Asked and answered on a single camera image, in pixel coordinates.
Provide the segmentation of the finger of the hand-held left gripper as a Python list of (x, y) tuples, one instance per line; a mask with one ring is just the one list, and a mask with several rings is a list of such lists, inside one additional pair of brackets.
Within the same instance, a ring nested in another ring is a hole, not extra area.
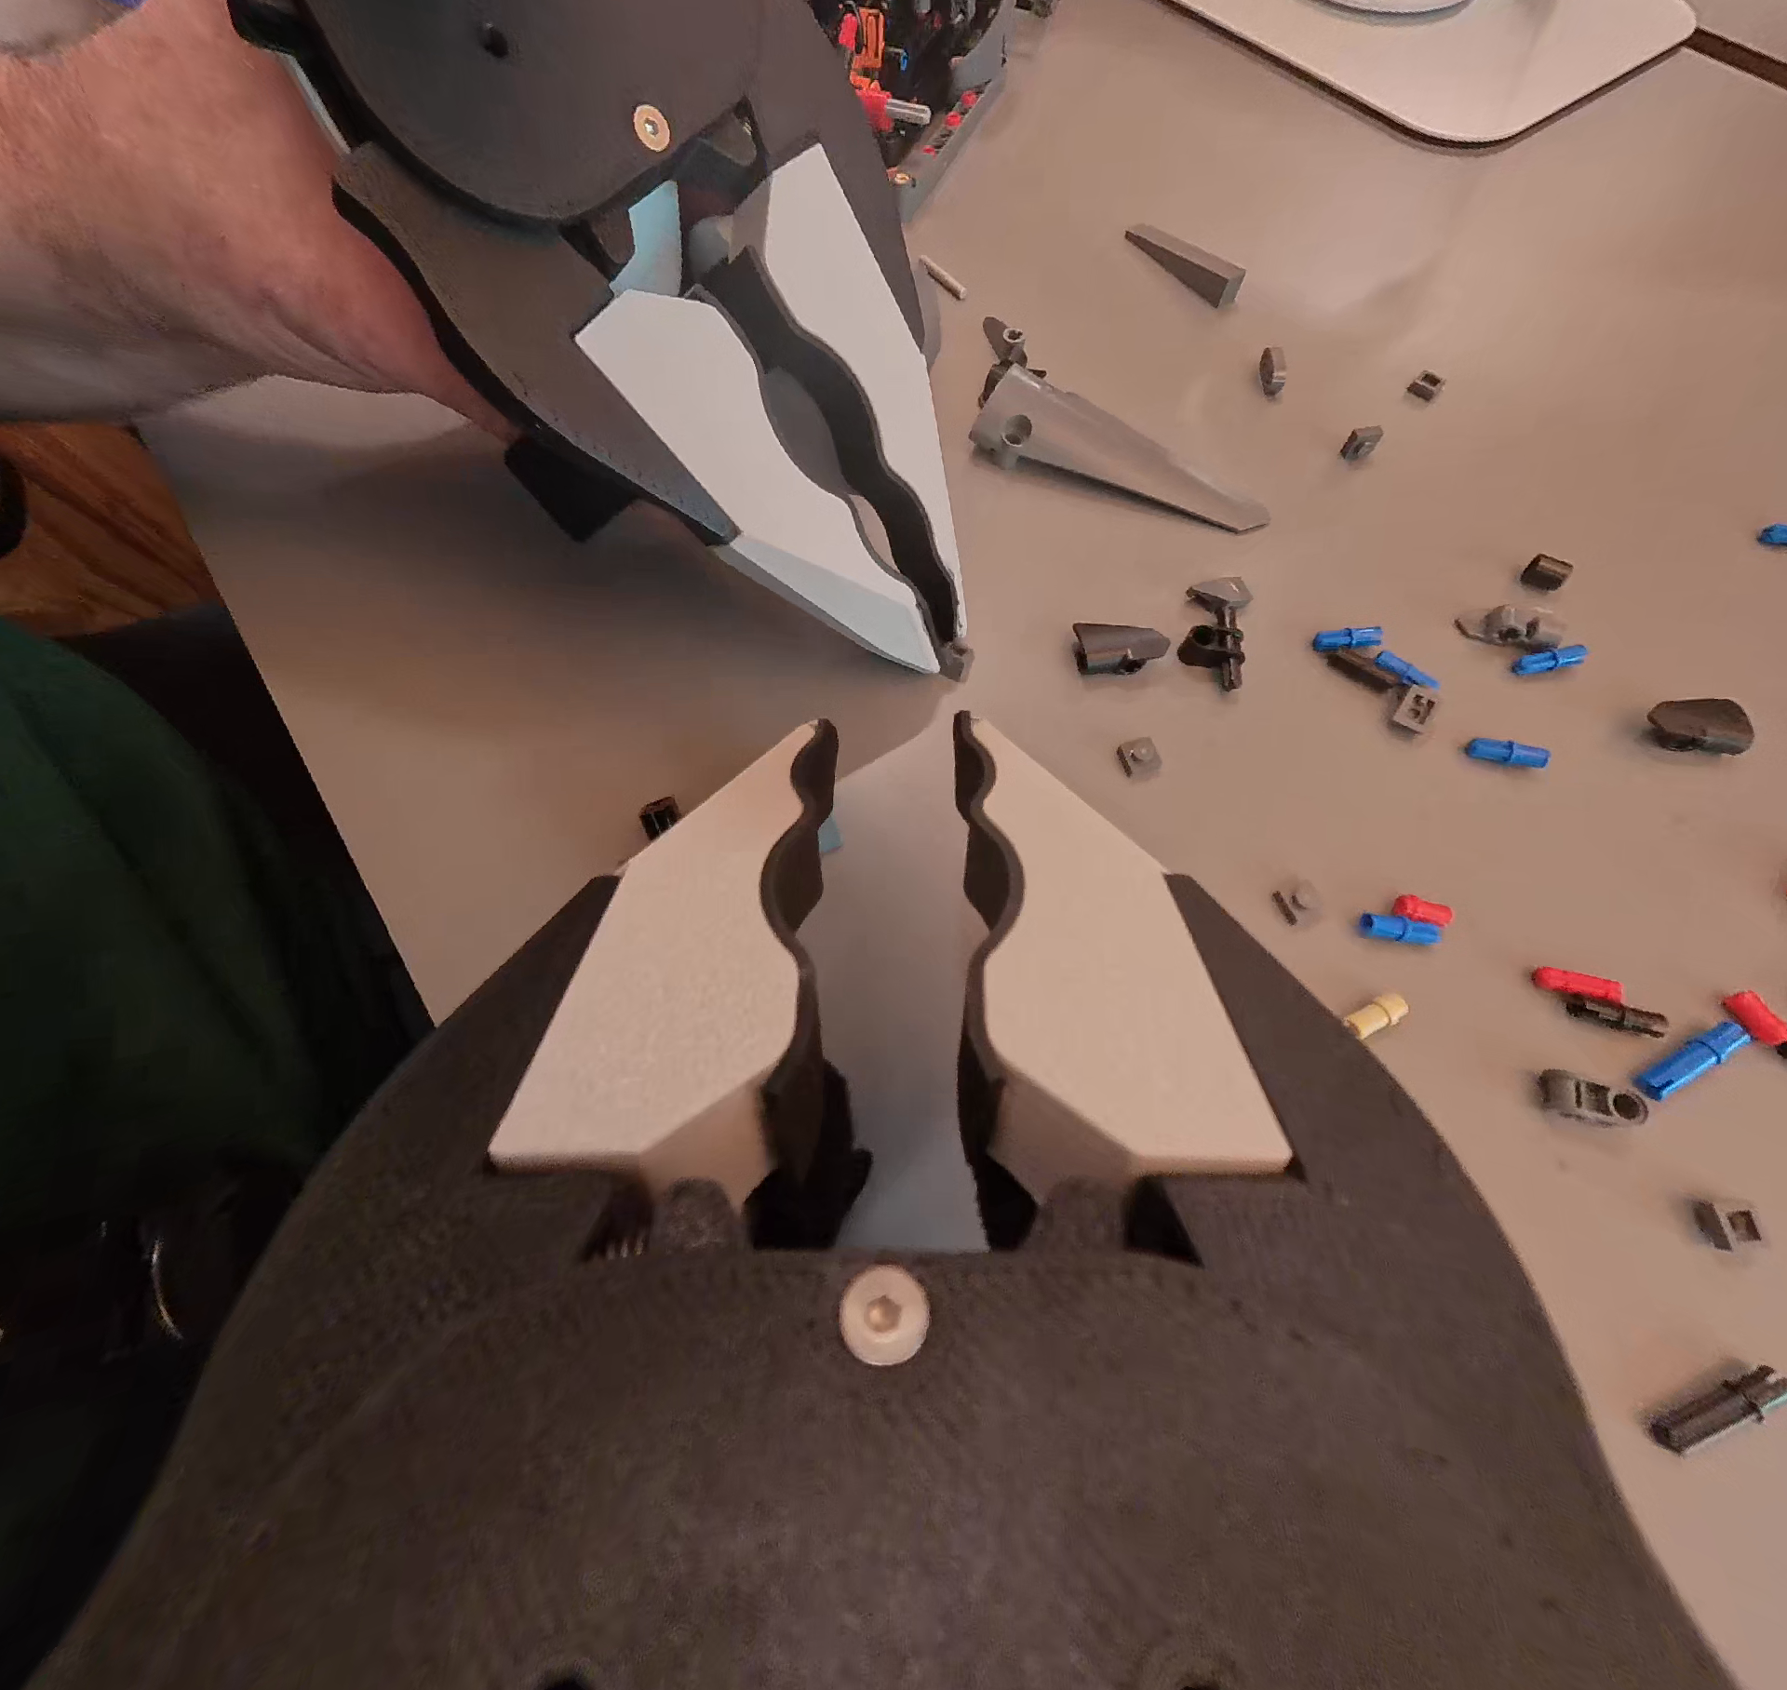
[(862, 649), (940, 675), (915, 590), (872, 553), (849, 500), (781, 440), (761, 363), (718, 307), (627, 292), (575, 343), (725, 514), (715, 553), (731, 565)]
[[(887, 282), (828, 149), (800, 149), (733, 214), (699, 221), (688, 245), (647, 259), (647, 270), (629, 275), (629, 292), (699, 296), (733, 321), (793, 460), (849, 500), (872, 553), (915, 590), (932, 642), (965, 643), (929, 367), (901, 311), (912, 275), (896, 259), (904, 281)], [(725, 514), (633, 409), (629, 417), (656, 453), (653, 474), (635, 471), (629, 486), (715, 553), (731, 539)]]

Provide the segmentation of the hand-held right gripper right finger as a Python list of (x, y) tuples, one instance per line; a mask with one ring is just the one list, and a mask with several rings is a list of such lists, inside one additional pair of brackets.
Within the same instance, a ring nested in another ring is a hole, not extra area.
[(951, 719), (971, 954), (957, 1120), (979, 1211), (1068, 1181), (1277, 1177), (1294, 1144), (1165, 872), (987, 719)]

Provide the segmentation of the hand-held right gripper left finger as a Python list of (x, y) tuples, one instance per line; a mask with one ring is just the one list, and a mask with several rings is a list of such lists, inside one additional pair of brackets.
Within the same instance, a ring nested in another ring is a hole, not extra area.
[(836, 775), (836, 725), (804, 722), (613, 878), (489, 1140), (498, 1172), (857, 1188), (853, 1106), (800, 940)]

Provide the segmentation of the large grey lego wing panel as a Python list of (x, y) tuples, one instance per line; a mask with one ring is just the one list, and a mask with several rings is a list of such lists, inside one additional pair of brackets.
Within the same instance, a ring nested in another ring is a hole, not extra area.
[(971, 446), (1007, 471), (1062, 471), (1220, 532), (1245, 535), (1272, 521), (1262, 502), (1218, 488), (1155, 439), (1016, 361), (994, 372)]

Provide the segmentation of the dark grey lego wedge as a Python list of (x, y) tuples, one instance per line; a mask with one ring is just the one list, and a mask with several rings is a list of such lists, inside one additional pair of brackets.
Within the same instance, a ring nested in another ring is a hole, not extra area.
[(1132, 225), (1125, 235), (1129, 248), (1152, 259), (1212, 311), (1234, 304), (1245, 281), (1245, 270), (1240, 264), (1165, 234), (1162, 228)]

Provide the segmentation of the black lego connector grey tile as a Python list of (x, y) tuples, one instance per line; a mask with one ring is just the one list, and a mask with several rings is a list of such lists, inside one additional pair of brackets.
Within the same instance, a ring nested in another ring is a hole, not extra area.
[(1205, 613), (1176, 646), (1176, 661), (1215, 678), (1220, 694), (1240, 690), (1245, 661), (1240, 610), (1251, 606), (1245, 579), (1225, 575), (1187, 585), (1187, 601)]

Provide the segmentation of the dark grey lego pin connector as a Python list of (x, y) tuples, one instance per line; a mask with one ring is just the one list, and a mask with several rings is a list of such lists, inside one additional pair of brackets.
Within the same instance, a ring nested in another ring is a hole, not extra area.
[(1648, 1123), (1650, 1101), (1637, 1090), (1607, 1086), (1563, 1068), (1546, 1068), (1534, 1080), (1538, 1106), (1555, 1120), (1574, 1120), (1596, 1129), (1635, 1129)]

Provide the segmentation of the long blue lego pin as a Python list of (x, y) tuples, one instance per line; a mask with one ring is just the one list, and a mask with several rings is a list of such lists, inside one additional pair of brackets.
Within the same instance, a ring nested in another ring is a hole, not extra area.
[(1707, 1033), (1687, 1037), (1681, 1045), (1655, 1061), (1635, 1075), (1635, 1087), (1644, 1100), (1666, 1101), (1695, 1080), (1728, 1062), (1736, 1051), (1753, 1044), (1753, 1033), (1725, 1018)]

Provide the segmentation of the dark curved lego piece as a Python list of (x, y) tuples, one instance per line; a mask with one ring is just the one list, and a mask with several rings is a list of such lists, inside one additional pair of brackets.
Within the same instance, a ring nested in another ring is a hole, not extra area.
[(1646, 714), (1660, 749), (1675, 755), (1736, 757), (1753, 747), (1753, 722), (1735, 700), (1666, 700)]

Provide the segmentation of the long black lego pin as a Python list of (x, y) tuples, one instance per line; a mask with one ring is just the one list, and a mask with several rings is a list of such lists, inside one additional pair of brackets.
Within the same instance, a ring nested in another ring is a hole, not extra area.
[(1650, 1415), (1648, 1435), (1666, 1451), (1687, 1458), (1745, 1427), (1764, 1427), (1778, 1410), (1785, 1373), (1773, 1366), (1745, 1366)]

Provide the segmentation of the person's left hand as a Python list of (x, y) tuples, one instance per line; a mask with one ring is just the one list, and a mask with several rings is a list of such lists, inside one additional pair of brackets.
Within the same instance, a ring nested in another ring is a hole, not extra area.
[(4, 422), (128, 422), (296, 377), (498, 439), (407, 282), (332, 205), (335, 153), (227, 0), (144, 0), (4, 55)]

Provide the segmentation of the grey flat stand base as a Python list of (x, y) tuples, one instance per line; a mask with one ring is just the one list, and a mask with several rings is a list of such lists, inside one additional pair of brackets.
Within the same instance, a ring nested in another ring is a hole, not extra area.
[(1687, 0), (1165, 0), (1442, 148), (1494, 148), (1687, 44)]

